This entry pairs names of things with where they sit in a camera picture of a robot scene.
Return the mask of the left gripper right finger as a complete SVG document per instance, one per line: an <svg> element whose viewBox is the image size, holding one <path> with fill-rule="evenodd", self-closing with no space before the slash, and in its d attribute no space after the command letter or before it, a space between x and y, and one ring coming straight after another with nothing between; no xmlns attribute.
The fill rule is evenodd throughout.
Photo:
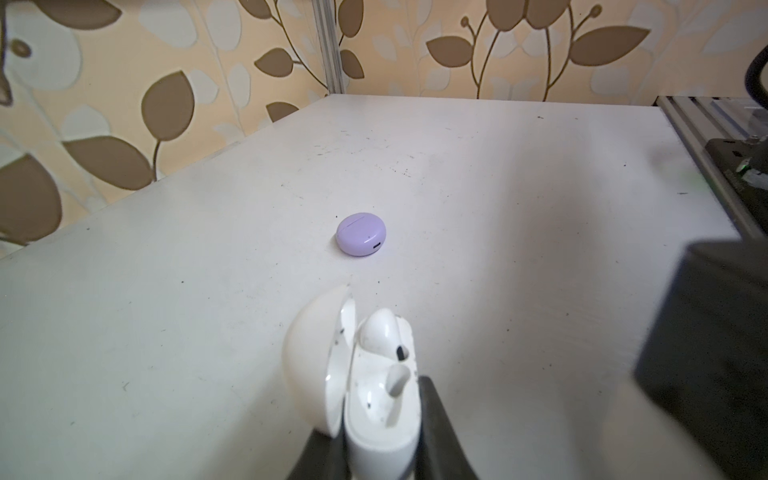
<svg viewBox="0 0 768 480"><path fill-rule="evenodd" d="M418 385L422 424L415 457L415 478L477 480L434 382L428 376L420 376Z"/></svg>

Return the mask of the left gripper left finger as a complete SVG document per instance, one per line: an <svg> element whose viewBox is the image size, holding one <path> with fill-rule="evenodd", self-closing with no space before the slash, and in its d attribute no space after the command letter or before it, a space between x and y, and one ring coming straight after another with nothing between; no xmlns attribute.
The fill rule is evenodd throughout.
<svg viewBox="0 0 768 480"><path fill-rule="evenodd" d="M348 464L344 437L313 430L288 480L347 480Z"/></svg>

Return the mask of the white earbud charging case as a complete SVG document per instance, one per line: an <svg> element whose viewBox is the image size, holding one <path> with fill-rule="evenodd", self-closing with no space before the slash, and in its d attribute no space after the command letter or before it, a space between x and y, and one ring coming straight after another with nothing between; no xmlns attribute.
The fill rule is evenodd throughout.
<svg viewBox="0 0 768 480"><path fill-rule="evenodd" d="M344 437L354 478L404 479L421 434L413 330L403 317L410 356L396 362L359 346L358 330L369 316L358 318L348 285L316 296L287 330L283 378L314 430Z"/></svg>

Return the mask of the white earbud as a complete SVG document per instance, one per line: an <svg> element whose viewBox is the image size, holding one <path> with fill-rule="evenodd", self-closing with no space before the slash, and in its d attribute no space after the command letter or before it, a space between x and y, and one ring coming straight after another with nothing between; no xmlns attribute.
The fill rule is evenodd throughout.
<svg viewBox="0 0 768 480"><path fill-rule="evenodd" d="M403 362L410 356L405 341L403 317L388 308L373 312L360 326L357 334L359 346L366 352Z"/></svg>

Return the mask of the purple earbud charging case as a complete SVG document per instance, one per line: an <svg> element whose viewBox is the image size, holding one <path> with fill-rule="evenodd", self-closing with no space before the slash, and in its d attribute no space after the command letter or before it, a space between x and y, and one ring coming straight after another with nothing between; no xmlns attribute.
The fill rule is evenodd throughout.
<svg viewBox="0 0 768 480"><path fill-rule="evenodd" d="M383 246L386 237L387 230L383 220L368 212L355 213L344 218L335 234L340 250L353 257L376 253Z"/></svg>

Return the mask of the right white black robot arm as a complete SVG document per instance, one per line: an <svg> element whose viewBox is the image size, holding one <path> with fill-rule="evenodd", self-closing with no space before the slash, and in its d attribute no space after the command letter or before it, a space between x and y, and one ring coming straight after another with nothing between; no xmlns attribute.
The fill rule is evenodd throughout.
<svg viewBox="0 0 768 480"><path fill-rule="evenodd" d="M767 139L712 139L700 169L740 231L686 248L603 425L618 479L767 475Z"/></svg>

